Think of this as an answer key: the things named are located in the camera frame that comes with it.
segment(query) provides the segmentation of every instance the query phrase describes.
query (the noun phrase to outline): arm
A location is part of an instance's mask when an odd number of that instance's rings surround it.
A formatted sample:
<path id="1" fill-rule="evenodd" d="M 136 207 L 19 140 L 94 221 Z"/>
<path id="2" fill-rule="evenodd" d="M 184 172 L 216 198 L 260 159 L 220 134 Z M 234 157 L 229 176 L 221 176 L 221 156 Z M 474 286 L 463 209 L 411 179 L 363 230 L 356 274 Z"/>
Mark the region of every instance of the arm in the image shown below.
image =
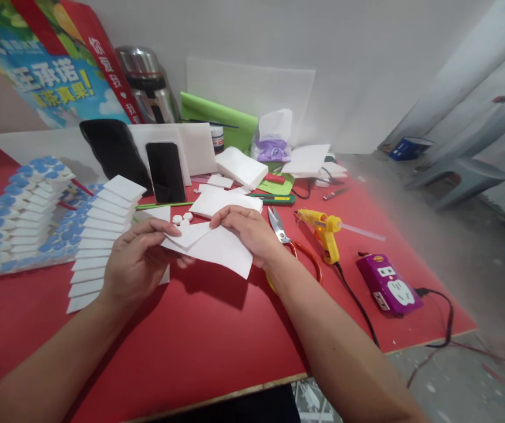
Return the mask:
<path id="1" fill-rule="evenodd" d="M 240 233 L 270 276 L 311 372 L 345 421 L 424 422 L 426 417 L 372 340 L 280 244 L 256 211 L 229 206 L 211 221 Z"/>
<path id="2" fill-rule="evenodd" d="M 141 302 L 156 288 L 169 257 L 158 245 L 171 223 L 142 222 L 114 243 L 97 299 L 0 381 L 0 422 L 60 422 Z M 180 267 L 193 259 L 177 257 Z"/>

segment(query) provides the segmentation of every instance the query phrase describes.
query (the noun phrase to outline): red scissors handle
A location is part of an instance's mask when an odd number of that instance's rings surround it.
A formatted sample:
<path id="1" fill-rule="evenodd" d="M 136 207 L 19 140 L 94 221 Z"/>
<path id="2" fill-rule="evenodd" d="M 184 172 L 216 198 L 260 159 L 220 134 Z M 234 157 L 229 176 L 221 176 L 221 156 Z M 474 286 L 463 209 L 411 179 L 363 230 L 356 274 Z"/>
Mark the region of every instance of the red scissors handle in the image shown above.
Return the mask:
<path id="1" fill-rule="evenodd" d="M 319 284 L 322 284 L 323 270 L 321 269 L 321 265 L 319 264 L 319 260 L 317 260 L 317 257 L 315 257 L 311 251 L 309 251 L 307 248 L 305 248 L 302 244 L 300 244 L 297 241 L 289 242 L 286 245 L 289 245 L 290 250 L 292 250 L 292 254 L 295 256 L 296 259 L 298 258 L 298 250 L 300 250 L 311 260 L 311 262 L 315 266 L 315 272 L 317 273 L 317 282 L 319 282 Z"/>

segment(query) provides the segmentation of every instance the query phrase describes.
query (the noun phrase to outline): yellow glue gun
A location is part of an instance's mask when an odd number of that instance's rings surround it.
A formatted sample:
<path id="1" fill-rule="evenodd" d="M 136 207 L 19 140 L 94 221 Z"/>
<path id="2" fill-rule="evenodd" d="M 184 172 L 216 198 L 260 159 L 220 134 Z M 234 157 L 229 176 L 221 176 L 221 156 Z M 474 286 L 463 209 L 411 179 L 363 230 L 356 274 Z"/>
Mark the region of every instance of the yellow glue gun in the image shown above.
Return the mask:
<path id="1" fill-rule="evenodd" d="M 336 247 L 335 232 L 341 230 L 342 220 L 340 217 L 327 216 L 320 211 L 299 209 L 296 211 L 298 217 L 315 228 L 315 237 L 321 240 L 325 255 L 323 261 L 327 264 L 335 264 L 339 261 L 339 250 Z"/>

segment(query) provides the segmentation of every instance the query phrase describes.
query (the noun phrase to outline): scissors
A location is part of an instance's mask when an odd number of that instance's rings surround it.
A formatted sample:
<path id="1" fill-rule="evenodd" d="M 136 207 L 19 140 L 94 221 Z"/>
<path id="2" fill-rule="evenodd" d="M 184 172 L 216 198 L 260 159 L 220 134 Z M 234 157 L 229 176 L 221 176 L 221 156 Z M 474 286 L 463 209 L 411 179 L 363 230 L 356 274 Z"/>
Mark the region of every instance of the scissors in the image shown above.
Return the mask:
<path id="1" fill-rule="evenodd" d="M 280 215 L 278 214 L 278 212 L 274 207 L 268 208 L 268 218 L 270 219 L 270 225 L 272 225 L 272 229 L 274 229 L 274 232 L 276 233 L 276 236 L 278 237 L 280 242 L 285 246 L 290 247 L 290 250 L 292 251 L 292 254 L 295 256 L 296 259 L 298 258 L 298 250 L 304 253 L 307 257 L 309 257 L 309 259 L 315 266 L 315 272 L 317 273 L 317 282 L 321 284 L 323 282 L 323 271 L 321 270 L 321 265 L 319 264 L 319 260 L 317 260 L 317 257 L 315 257 L 315 255 L 311 251 L 309 251 L 299 242 L 292 241 L 290 238 L 288 238 L 286 232 L 284 231 L 284 224 L 282 223 L 282 219 L 280 218 Z M 272 281 L 270 280 L 268 275 L 267 279 L 272 290 L 276 292 L 276 289 L 274 288 L 274 285 L 272 285 Z"/>

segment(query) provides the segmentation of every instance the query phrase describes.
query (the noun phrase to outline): smartphone screen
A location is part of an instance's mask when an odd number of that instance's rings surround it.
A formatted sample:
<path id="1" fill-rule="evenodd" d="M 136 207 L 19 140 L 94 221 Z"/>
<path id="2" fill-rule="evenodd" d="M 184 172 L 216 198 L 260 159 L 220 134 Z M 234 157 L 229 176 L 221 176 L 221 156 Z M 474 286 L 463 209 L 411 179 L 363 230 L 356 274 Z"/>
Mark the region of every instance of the smartphone screen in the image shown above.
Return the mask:
<path id="1" fill-rule="evenodd" d="M 186 201 L 178 146 L 174 143 L 149 143 L 145 148 L 157 203 Z"/>
<path id="2" fill-rule="evenodd" d="M 121 175 L 145 187 L 145 196 L 152 195 L 147 169 L 125 123 L 117 119 L 84 120 L 80 123 L 80 131 L 108 179 Z"/>

